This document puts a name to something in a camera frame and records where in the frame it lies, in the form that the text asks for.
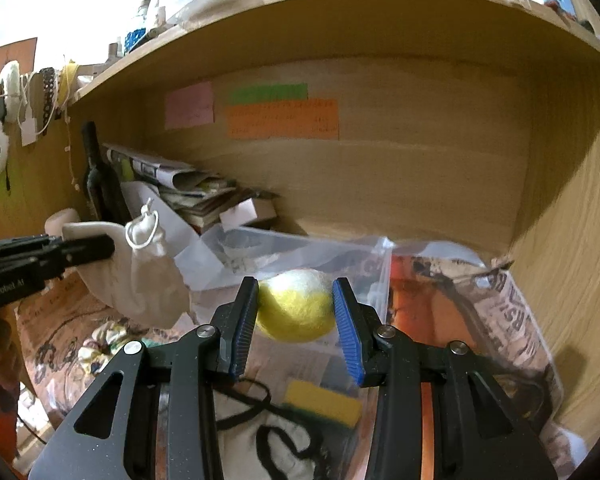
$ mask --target black cord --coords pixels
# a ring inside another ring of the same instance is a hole
[[[237,382],[246,382],[259,386],[265,393],[264,399],[256,399],[234,390],[231,386],[226,384],[214,384],[214,389],[227,397],[238,400],[247,406],[250,406],[248,410],[237,413],[236,415],[228,416],[216,421],[216,427],[218,431],[225,431],[248,422],[249,420],[258,416],[263,410],[267,410],[274,415],[301,426],[309,436],[309,445],[299,450],[296,447],[293,439],[286,433],[282,428],[275,426],[260,426],[256,431],[256,453],[258,460],[262,467],[269,474],[270,480],[288,480],[286,474],[284,474],[275,462],[271,455],[271,447],[269,445],[269,434],[276,434],[282,444],[289,450],[289,452],[300,460],[311,460],[314,463],[314,478],[313,480],[328,480],[330,478],[330,454],[328,450],[323,446],[322,434],[319,433],[311,424],[307,421],[302,420],[302,416],[299,413],[293,412],[288,408],[281,408],[271,403],[271,391],[266,384],[260,381],[248,378],[241,378]]]
[[[22,425],[27,428],[27,430],[29,430],[29,433],[32,434],[36,439],[38,439],[42,444],[44,444],[46,446],[46,442],[44,441],[44,439],[39,436],[39,434],[37,434],[35,431],[33,431],[31,429],[31,427],[29,426],[29,424],[27,424],[24,420],[22,420],[22,417],[20,416],[20,414],[18,413],[18,420],[22,423]]]

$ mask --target yellow felt ball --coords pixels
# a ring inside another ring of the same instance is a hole
[[[336,324],[331,280],[319,270],[288,270],[260,282],[258,327],[270,338],[305,343]]]

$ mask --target green sticky note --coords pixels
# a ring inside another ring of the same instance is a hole
[[[296,101],[309,98],[306,83],[297,85],[257,85],[245,86],[234,90],[229,95],[229,104],[253,105],[270,101]]]

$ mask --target yellow sponge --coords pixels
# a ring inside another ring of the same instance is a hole
[[[362,414],[362,403],[359,400],[306,381],[291,381],[286,389],[285,404],[334,420],[349,428],[355,427]]]

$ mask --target dark glass bottle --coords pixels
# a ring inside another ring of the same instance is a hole
[[[116,171],[102,160],[96,124],[93,121],[84,123],[82,140],[89,161],[84,179],[85,192],[93,205],[96,218],[120,225],[131,222],[131,215],[126,207]]]

